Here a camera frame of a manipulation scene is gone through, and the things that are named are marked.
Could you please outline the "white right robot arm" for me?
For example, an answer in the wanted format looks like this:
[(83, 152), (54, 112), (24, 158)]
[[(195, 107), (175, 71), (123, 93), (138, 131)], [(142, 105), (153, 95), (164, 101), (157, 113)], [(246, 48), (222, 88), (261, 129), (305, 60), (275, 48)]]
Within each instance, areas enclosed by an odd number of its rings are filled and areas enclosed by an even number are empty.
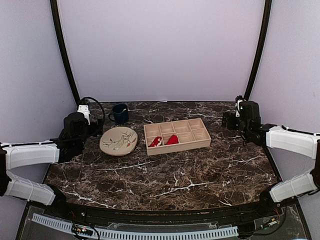
[(255, 205), (255, 213), (266, 217), (274, 210), (275, 204), (294, 197), (312, 195), (320, 191), (320, 135), (296, 130), (284, 125), (262, 123), (259, 104), (236, 99), (235, 111), (225, 112), (222, 126), (235, 130), (243, 144), (253, 143), (270, 150), (288, 152), (294, 157), (303, 157), (314, 163), (305, 172), (290, 179), (280, 180), (265, 189)]

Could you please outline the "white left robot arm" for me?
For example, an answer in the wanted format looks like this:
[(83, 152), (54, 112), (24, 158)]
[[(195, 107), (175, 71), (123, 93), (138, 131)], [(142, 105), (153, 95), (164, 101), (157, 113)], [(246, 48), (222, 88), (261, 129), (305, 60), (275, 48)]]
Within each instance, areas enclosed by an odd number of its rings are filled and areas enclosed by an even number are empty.
[(102, 134), (105, 118), (90, 122), (86, 113), (74, 112), (63, 120), (58, 138), (35, 143), (1, 143), (0, 195), (11, 196), (50, 206), (60, 218), (71, 213), (66, 196), (55, 186), (37, 183), (17, 176), (12, 169), (38, 164), (69, 162), (83, 153), (89, 137)]

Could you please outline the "red sock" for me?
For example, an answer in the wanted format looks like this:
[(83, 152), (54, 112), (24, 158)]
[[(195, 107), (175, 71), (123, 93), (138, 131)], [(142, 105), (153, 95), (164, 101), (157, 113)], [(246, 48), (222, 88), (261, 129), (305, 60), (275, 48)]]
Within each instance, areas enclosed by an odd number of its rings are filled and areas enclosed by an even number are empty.
[(166, 142), (166, 145), (174, 145), (174, 144), (178, 144), (178, 143), (179, 143), (179, 139), (178, 139), (177, 135), (173, 134)]
[(148, 147), (149, 148), (159, 147), (161, 145), (162, 145), (162, 137), (161, 136), (157, 136)]

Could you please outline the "wooden compartment tray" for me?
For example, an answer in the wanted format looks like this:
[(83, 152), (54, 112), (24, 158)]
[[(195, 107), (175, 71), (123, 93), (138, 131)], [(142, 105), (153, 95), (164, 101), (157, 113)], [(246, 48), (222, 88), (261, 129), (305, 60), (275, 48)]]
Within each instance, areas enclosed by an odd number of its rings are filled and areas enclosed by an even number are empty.
[(200, 118), (146, 124), (143, 128), (149, 156), (209, 147), (212, 140)]

